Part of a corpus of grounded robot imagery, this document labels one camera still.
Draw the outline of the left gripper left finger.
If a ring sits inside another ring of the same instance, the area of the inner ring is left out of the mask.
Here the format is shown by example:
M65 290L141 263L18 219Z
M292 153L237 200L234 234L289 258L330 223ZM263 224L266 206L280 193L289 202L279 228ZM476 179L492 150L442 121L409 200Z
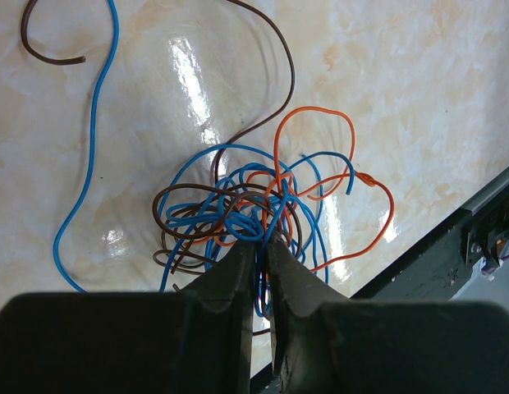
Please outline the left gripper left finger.
M0 393L247 393L255 246L178 292L26 293L0 310Z

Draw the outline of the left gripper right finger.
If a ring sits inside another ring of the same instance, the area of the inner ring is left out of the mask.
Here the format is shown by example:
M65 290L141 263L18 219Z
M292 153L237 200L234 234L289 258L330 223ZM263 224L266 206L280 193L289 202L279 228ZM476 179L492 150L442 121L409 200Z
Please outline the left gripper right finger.
M509 313L494 303L349 300L266 249L273 372L285 393L509 393Z

